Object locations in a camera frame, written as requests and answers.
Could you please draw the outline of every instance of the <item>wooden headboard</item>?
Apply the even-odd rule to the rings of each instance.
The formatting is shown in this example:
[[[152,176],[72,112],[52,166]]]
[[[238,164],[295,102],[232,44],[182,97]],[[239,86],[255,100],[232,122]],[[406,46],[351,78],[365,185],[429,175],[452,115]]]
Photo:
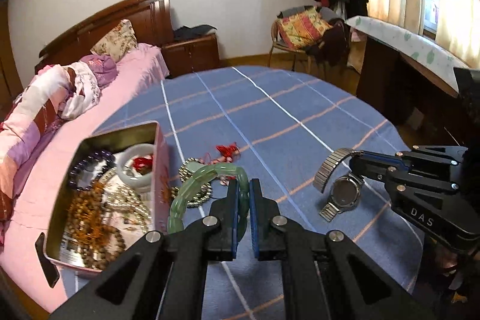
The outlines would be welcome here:
[[[120,20],[129,19],[139,43],[161,46],[173,41],[170,0],[124,0],[93,14],[40,51],[35,73],[48,64],[68,65],[92,48]]]

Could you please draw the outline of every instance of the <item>wristwatch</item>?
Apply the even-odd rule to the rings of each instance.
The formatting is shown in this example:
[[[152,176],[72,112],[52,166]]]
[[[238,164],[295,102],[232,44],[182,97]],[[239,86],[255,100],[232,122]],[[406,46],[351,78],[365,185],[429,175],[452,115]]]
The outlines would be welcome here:
[[[361,154],[362,151],[355,151],[351,148],[340,148],[332,152],[315,175],[313,185],[323,193],[328,180],[338,165],[351,156]],[[362,185],[363,178],[351,172],[335,180],[327,204],[320,211],[320,215],[330,222],[337,214],[354,209],[358,204]]]

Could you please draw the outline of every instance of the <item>metal watch band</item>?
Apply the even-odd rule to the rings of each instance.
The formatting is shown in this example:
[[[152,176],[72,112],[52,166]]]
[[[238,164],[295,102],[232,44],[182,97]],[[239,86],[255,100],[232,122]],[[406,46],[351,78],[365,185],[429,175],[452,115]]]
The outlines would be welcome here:
[[[353,155],[360,155],[361,151],[352,150],[352,148],[340,148],[336,151],[333,151],[328,158],[323,162],[320,166],[320,169],[315,174],[315,178],[313,179],[313,185],[319,190],[321,193],[325,191],[325,186],[330,179],[333,171],[337,168],[337,166],[342,163],[343,160],[349,158]]]
[[[331,202],[328,202],[320,211],[320,215],[330,223],[338,214],[338,212],[340,212],[340,209]]]

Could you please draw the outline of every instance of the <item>nightstand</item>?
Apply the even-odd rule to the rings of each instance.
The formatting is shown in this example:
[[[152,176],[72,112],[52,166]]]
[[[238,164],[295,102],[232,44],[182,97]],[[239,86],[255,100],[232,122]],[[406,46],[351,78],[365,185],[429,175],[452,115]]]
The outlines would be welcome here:
[[[220,65],[215,34],[165,44],[162,46],[162,55],[172,77],[214,69]]]

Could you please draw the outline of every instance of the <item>metal bolt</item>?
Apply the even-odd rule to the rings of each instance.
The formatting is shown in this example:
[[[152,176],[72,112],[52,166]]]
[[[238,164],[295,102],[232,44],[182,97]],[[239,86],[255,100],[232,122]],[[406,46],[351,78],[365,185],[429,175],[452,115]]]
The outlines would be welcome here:
[[[145,235],[145,240],[149,243],[155,243],[162,238],[162,234],[159,231],[150,231]]]
[[[215,224],[217,224],[218,219],[215,216],[206,216],[203,217],[202,222],[204,226],[214,226]]]
[[[272,222],[276,226],[284,226],[287,223],[287,218],[284,216],[275,216],[273,217]]]
[[[328,237],[332,241],[342,241],[345,238],[345,235],[340,231],[332,231],[328,234]]]

